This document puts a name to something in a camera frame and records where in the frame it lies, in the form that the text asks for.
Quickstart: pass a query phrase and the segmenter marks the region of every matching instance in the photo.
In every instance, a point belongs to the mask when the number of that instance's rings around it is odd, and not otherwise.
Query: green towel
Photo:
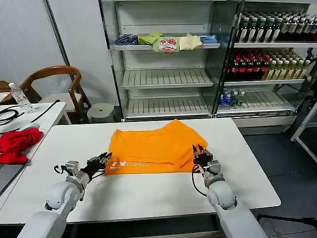
[[[154,42],[162,36],[159,31],[151,32],[150,34],[138,34],[138,40],[140,45],[153,45]]]
[[[153,44],[153,50],[160,53],[178,52],[179,37],[159,37]]]

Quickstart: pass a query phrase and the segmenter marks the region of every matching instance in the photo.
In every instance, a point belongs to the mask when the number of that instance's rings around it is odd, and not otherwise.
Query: white wall
[[[98,0],[49,0],[67,58],[91,103],[118,105]]]
[[[22,83],[31,73],[65,65],[42,0],[0,1],[0,80]],[[35,81],[43,97],[67,92],[70,78],[57,75]]]

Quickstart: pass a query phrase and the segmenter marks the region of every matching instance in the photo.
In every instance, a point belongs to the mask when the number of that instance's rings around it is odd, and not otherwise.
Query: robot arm
[[[216,211],[221,227],[227,238],[257,237],[266,234],[252,212],[238,200],[232,188],[220,172],[220,163],[213,160],[212,154],[198,145],[200,154],[194,149],[194,164],[200,167],[208,188],[207,199]]]
[[[68,214],[76,207],[76,203],[83,201],[85,188],[97,172],[105,172],[106,163],[112,153],[103,153],[87,161],[87,166],[79,169],[79,163],[68,161],[66,165],[55,166],[54,170],[62,174],[67,171],[66,181],[59,182],[50,190],[45,209],[35,213],[25,224],[18,238],[59,238],[66,227]]]

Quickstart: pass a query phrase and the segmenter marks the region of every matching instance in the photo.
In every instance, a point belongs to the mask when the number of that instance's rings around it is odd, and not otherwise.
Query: bottle cap
[[[10,87],[10,88],[14,88],[14,87],[15,87],[15,84],[14,84],[14,83],[9,83],[9,87]]]

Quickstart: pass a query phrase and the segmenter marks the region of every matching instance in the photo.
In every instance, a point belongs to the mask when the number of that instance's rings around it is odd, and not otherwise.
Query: white table
[[[33,104],[33,107],[35,108],[35,111],[30,113],[30,114],[23,114],[22,116],[18,117],[16,120],[10,122],[7,125],[0,125],[0,132],[6,132],[10,131],[16,128],[19,128],[33,119],[35,119],[37,116],[39,116],[41,113],[43,113],[51,103],[40,103],[40,104]],[[35,154],[36,150],[39,148],[40,144],[44,140],[44,137],[47,135],[48,131],[53,125],[56,125],[61,117],[66,114],[65,111],[65,103],[56,103],[54,106],[51,107],[43,116],[41,116],[38,120],[35,122],[40,125],[39,130],[44,133],[43,138],[39,143],[36,145],[28,148],[25,153],[28,157],[28,159],[32,159],[33,155]],[[12,105],[1,105],[0,110],[3,110],[5,108],[11,107]],[[23,111],[21,110],[20,107],[14,107],[13,109],[17,110],[20,113]],[[3,115],[0,118],[7,118],[10,114]],[[13,190],[14,186],[16,185],[17,181],[21,177],[23,171],[15,178],[15,180],[9,185],[9,187],[4,191],[2,195],[0,195],[0,209],[4,205],[4,202],[10,195],[11,191]]]
[[[248,208],[281,204],[274,188],[231,119],[184,120],[207,142],[208,150],[221,163],[226,181]],[[0,224],[25,223],[36,211],[43,211],[50,188],[65,175],[53,166],[79,161],[107,151],[116,129],[152,130],[168,121],[125,122],[53,127],[0,210]],[[203,178],[195,174],[199,189]],[[100,176],[86,189],[68,222],[118,221],[212,213],[207,199],[193,188],[190,173]]]

